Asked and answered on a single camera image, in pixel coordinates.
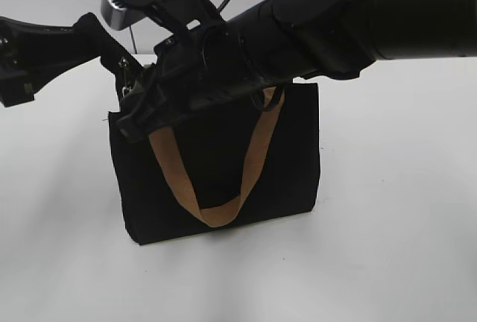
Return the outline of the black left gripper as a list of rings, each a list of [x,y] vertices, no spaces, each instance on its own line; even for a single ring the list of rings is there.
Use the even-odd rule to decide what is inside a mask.
[[[73,27],[35,25],[1,18],[1,104],[31,102],[50,81],[99,56],[87,35]]]

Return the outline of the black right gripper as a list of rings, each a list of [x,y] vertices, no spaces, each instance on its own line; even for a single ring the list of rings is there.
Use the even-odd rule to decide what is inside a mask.
[[[162,127],[175,126],[219,104],[261,88],[245,57],[241,39],[224,24],[192,31],[194,45],[162,45],[156,64],[146,69],[121,100],[119,131],[141,141]]]

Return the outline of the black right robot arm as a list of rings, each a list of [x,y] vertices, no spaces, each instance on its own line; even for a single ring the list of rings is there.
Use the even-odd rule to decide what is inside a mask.
[[[171,33],[121,100],[117,125],[132,142],[295,78],[476,55],[476,0],[264,0],[228,20],[210,0],[113,3],[124,11],[115,28],[149,18]]]

